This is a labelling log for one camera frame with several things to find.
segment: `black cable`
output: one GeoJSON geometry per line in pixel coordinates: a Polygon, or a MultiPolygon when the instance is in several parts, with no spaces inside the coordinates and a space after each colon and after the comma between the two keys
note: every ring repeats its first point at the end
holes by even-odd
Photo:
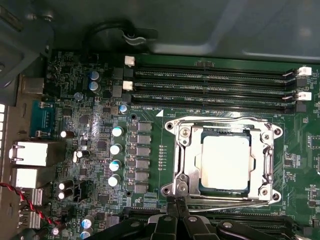
{"type": "Polygon", "coordinates": [[[103,21],[98,24],[95,24],[89,28],[89,30],[85,33],[83,41],[82,41],[82,54],[87,56],[90,49],[90,40],[97,33],[108,30],[108,29],[119,29],[122,30],[123,33],[127,36],[134,37],[135,36],[135,26],[128,20],[108,20],[103,21]]]}

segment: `white slot latch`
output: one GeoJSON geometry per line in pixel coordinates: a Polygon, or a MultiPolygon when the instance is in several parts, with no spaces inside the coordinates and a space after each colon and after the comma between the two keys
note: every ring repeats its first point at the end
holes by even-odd
{"type": "Polygon", "coordinates": [[[301,91],[297,93],[296,99],[298,101],[311,101],[312,94],[309,91],[301,91]]]}
{"type": "Polygon", "coordinates": [[[124,57],[124,64],[128,67],[134,67],[135,66],[135,57],[134,56],[125,56],[124,57]]]}
{"type": "Polygon", "coordinates": [[[312,75],[312,67],[302,66],[298,69],[298,76],[311,76],[312,75]]]}
{"type": "Polygon", "coordinates": [[[132,91],[134,89],[133,81],[123,81],[122,89],[126,91],[132,91]]]}

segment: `red and black wire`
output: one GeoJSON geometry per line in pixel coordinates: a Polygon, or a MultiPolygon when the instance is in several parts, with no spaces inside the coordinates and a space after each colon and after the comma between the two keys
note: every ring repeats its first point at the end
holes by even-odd
{"type": "Polygon", "coordinates": [[[30,201],[24,196],[24,194],[23,194],[21,191],[17,190],[15,187],[13,187],[13,186],[11,186],[10,184],[7,184],[7,183],[5,183],[5,182],[0,182],[0,187],[8,188],[11,192],[14,192],[16,195],[20,196],[21,201],[25,201],[25,202],[29,205],[31,211],[35,212],[36,214],[39,214],[40,218],[43,219],[43,220],[45,220],[45,221],[47,221],[49,224],[55,224],[55,225],[59,225],[59,224],[60,224],[59,221],[54,221],[54,220],[50,219],[49,217],[46,217],[46,216],[43,214],[42,211],[38,210],[38,209],[32,204],[32,202],[30,202],[30,201]]]}

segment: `motherboard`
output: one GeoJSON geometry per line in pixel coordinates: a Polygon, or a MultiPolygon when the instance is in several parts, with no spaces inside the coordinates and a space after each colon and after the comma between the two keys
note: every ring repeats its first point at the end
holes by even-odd
{"type": "Polygon", "coordinates": [[[65,143],[49,215],[69,216],[35,228],[84,239],[125,208],[165,212],[185,196],[191,212],[285,215],[318,238],[319,76],[312,64],[53,51],[30,137],[65,143]]]}

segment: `cable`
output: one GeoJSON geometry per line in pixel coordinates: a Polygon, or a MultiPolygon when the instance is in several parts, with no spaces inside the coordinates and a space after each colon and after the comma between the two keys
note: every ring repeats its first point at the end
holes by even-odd
{"type": "Polygon", "coordinates": [[[25,201],[29,206],[30,209],[32,211],[34,211],[36,214],[39,214],[41,219],[46,220],[49,224],[55,224],[55,225],[59,225],[60,222],[59,221],[53,221],[50,218],[46,217],[42,211],[39,211],[36,209],[36,207],[32,204],[32,202],[30,202],[21,191],[17,190],[15,187],[11,186],[10,184],[4,183],[4,182],[0,182],[0,187],[5,187],[8,188],[11,192],[14,192],[16,195],[20,196],[20,199],[22,201],[25,201]]]}
{"type": "Polygon", "coordinates": [[[90,39],[96,35],[97,33],[108,30],[108,29],[120,29],[126,36],[134,37],[135,36],[135,27],[134,25],[128,20],[107,20],[95,24],[90,27],[90,29],[85,33],[83,41],[82,41],[82,54],[88,55],[89,52],[89,43],[90,39]]]}

